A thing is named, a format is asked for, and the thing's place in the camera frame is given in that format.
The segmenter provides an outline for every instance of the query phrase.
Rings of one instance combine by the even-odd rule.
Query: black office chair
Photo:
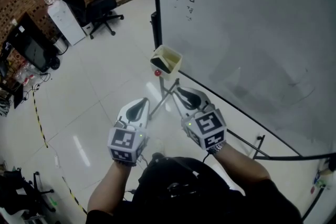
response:
[[[4,42],[2,45],[1,53],[0,53],[0,76],[5,78],[8,71],[8,61],[7,57],[10,54],[12,49],[12,45],[8,42]]]
[[[116,0],[94,0],[85,7],[84,0],[63,0],[68,4],[73,14],[75,15],[79,25],[84,27],[89,23],[93,24],[93,30],[90,33],[90,38],[93,39],[93,33],[102,25],[105,24],[111,35],[115,35],[108,21],[115,18],[124,20],[123,15],[112,15],[112,10],[117,7]]]
[[[43,214],[41,206],[45,206],[50,212],[55,212],[55,208],[50,208],[44,201],[42,194],[54,193],[54,190],[39,191],[36,183],[36,176],[39,172],[34,173],[33,182],[25,181],[21,175],[19,168],[13,172],[5,172],[4,176],[0,176],[0,207],[5,208],[10,215],[17,213],[20,210],[28,210],[25,217],[35,216],[37,213]],[[27,195],[19,195],[16,190],[23,188]]]

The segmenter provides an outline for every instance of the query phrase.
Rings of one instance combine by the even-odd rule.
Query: cable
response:
[[[147,160],[145,159],[145,157],[141,154],[140,155],[141,156],[141,160],[144,160],[145,162],[146,162],[146,164],[147,164],[147,167],[148,167],[148,162],[147,162]]]
[[[208,153],[208,154],[207,154],[207,155],[204,157],[204,159],[203,159],[202,163],[204,163],[204,162],[205,162],[206,158],[208,158],[208,157],[209,157],[209,155],[210,155],[210,153]]]
[[[69,44],[67,44],[67,49],[63,53],[61,53],[61,54],[57,53],[57,55],[63,55],[63,54],[65,54],[68,49],[69,49]]]
[[[136,192],[136,189],[131,189],[131,190],[126,190],[125,191],[126,193],[131,193],[131,194],[135,194],[135,192]]]
[[[35,85],[33,86],[33,88],[30,89],[29,91],[23,91],[23,92],[26,92],[26,95],[23,97],[23,99],[22,99],[22,101],[21,101],[20,104],[22,104],[23,102],[25,102],[25,101],[27,101],[27,100],[29,99],[29,93],[30,93],[31,91],[37,92],[37,91],[40,89],[41,84],[42,84],[43,82],[47,82],[47,81],[50,79],[50,77],[51,77],[51,74],[50,74],[50,73],[41,73],[41,74],[35,73],[35,74],[37,74],[37,75],[40,76],[40,79],[42,80],[42,82],[41,82],[41,83],[37,83],[37,84],[35,84]]]
[[[140,164],[140,161],[139,160],[136,160],[136,163],[139,165],[139,167],[141,168],[141,170],[144,171],[144,169],[142,168],[141,164]]]

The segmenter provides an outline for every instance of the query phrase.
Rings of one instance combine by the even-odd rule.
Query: whiteboard stand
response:
[[[152,24],[152,28],[153,28],[154,45],[155,45],[155,49],[157,49],[159,47],[159,45],[162,44],[160,0],[155,0],[155,6],[156,6],[156,12],[154,12],[151,15],[151,24]],[[270,134],[272,134],[273,136],[275,136],[278,140],[280,140],[282,143],[284,143],[290,149],[292,149],[295,153],[297,153],[297,156],[284,156],[284,157],[283,156],[270,156],[270,155],[266,154],[265,152],[263,152],[260,149],[261,146],[262,146],[262,143],[264,142],[265,136],[259,136],[259,137],[257,137],[257,140],[259,141],[259,144],[258,144],[258,146],[254,146],[250,142],[246,141],[245,139],[243,139],[242,137],[240,137],[239,135],[237,135],[236,133],[234,133],[233,131],[227,129],[227,132],[229,134],[231,134],[232,136],[234,136],[237,139],[241,140],[246,145],[250,146],[251,148],[253,148],[256,151],[255,154],[254,154],[254,156],[253,156],[253,159],[262,159],[262,160],[267,160],[267,161],[310,161],[310,160],[313,160],[313,159],[324,159],[324,158],[329,158],[329,157],[336,157],[336,153],[328,153],[328,154],[320,154],[320,155],[312,155],[312,156],[303,156],[303,155],[301,155],[298,151],[296,151],[294,148],[292,148],[290,145],[288,145],[285,141],[283,141],[281,138],[279,138],[274,132],[272,132],[271,130],[267,129],[265,126],[263,126],[258,121],[256,121],[255,119],[253,119],[251,116],[249,116],[248,114],[246,114],[244,111],[240,110],[238,107],[236,107],[235,105],[233,105],[232,103],[230,103],[229,101],[225,100],[223,97],[221,97],[220,95],[218,95],[216,92],[214,92],[213,90],[209,89],[207,86],[202,85],[201,83],[199,83],[198,81],[194,80],[193,78],[191,78],[190,76],[188,76],[184,72],[182,72],[182,71],[179,71],[179,72],[181,74],[183,74],[184,76],[186,76],[187,78],[193,80],[194,82],[196,82],[197,84],[199,84],[203,88],[207,89],[208,91],[210,91],[211,93],[213,93],[214,95],[216,95],[217,97],[219,97],[220,99],[222,99],[223,101],[225,101],[226,103],[230,104],[231,106],[233,106],[237,110],[239,110],[241,113],[243,113],[244,115],[246,115],[247,117],[249,117],[251,120],[253,120],[254,122],[256,122],[258,125],[260,125],[261,127],[263,127],[266,131],[268,131]],[[179,81],[178,81],[178,79],[176,79],[176,81],[172,85],[172,87],[169,90],[167,90],[164,87],[164,81],[163,81],[163,79],[160,78],[160,89],[161,89],[162,100],[159,102],[159,104],[151,112],[150,119],[151,119],[152,115],[155,113],[155,111],[166,101],[167,97],[172,93],[172,90],[174,89],[174,87],[176,85],[178,85],[178,84],[179,84]]]

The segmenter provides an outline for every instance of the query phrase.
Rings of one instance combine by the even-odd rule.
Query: chair leg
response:
[[[112,15],[112,16],[106,17],[106,19],[109,20],[109,19],[116,19],[116,18],[121,18],[121,17],[124,17],[124,16],[122,14],[121,15]]]
[[[36,176],[37,175],[39,175],[39,172],[34,173],[34,191],[38,191],[37,182],[36,182]]]
[[[41,191],[40,194],[47,194],[47,193],[54,193],[55,191],[53,189],[49,191]]]
[[[96,23],[96,24],[94,25],[93,30],[90,32],[90,37],[92,36],[92,34],[93,34],[94,32],[97,31],[97,29],[98,29],[101,25],[102,25],[102,23]]]
[[[111,35],[115,35],[116,34],[116,32],[114,32],[112,29],[111,29],[111,27],[109,26],[109,24],[107,23],[107,22],[104,22],[104,24],[106,25],[106,27],[108,28],[108,30],[110,31],[110,33],[111,33]]]

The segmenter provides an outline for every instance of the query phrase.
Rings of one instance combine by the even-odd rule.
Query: wheel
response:
[[[57,70],[60,64],[61,64],[60,60],[56,57],[51,63],[52,70]]]

